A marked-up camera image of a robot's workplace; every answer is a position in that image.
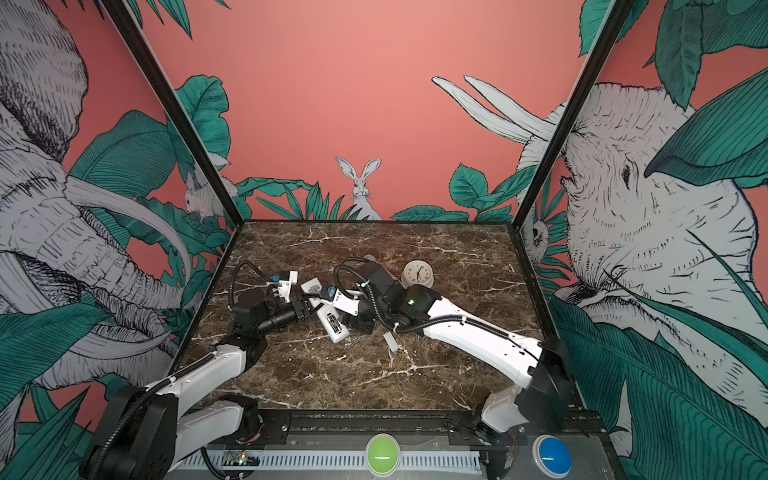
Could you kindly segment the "white battery cover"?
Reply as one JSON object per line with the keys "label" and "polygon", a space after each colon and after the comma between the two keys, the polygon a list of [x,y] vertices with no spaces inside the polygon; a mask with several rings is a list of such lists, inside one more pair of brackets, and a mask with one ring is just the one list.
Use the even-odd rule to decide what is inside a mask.
{"label": "white battery cover", "polygon": [[395,338],[394,338],[394,336],[393,336],[393,334],[392,334],[391,332],[386,332],[386,333],[383,335],[383,338],[384,338],[384,340],[385,340],[385,342],[386,342],[386,344],[387,344],[387,346],[388,346],[389,350],[390,350],[392,353],[397,353],[397,352],[399,351],[399,349],[400,349],[400,346],[399,346],[399,344],[397,343],[397,341],[395,340]]}

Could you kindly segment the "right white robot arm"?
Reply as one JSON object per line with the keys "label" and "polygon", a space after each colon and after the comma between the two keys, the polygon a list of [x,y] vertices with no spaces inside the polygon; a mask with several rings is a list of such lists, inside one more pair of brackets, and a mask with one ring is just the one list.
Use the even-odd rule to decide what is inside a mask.
{"label": "right white robot arm", "polygon": [[381,264],[348,258],[333,270],[336,309],[394,335],[420,334],[449,344],[495,368],[511,386],[490,394],[479,420],[503,433],[531,425],[563,428],[575,379],[565,343],[505,330],[462,309],[434,290],[434,271],[423,260],[406,264],[399,277]]}

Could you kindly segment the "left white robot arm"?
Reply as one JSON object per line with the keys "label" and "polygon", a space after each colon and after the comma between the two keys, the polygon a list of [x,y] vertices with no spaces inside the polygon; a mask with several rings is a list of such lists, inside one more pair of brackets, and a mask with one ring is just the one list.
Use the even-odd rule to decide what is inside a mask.
{"label": "left white robot arm", "polygon": [[107,405],[79,465],[82,479],[161,479],[172,466],[220,438],[248,445],[265,421],[254,398],[232,394],[195,406],[220,385],[252,368],[270,333],[314,315],[326,290],[293,293],[295,271],[268,276],[250,293],[228,293],[233,319],[215,349],[144,387],[125,387]]}

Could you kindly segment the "white remote control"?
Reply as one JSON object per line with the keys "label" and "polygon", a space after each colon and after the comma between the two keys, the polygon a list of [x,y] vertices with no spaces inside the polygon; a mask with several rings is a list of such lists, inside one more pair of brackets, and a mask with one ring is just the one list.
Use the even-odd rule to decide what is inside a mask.
{"label": "white remote control", "polygon": [[323,285],[318,278],[313,278],[300,285],[303,296],[307,299],[322,323],[333,343],[339,343],[349,336],[349,330],[341,321],[339,311],[332,305],[335,295],[333,286]]}

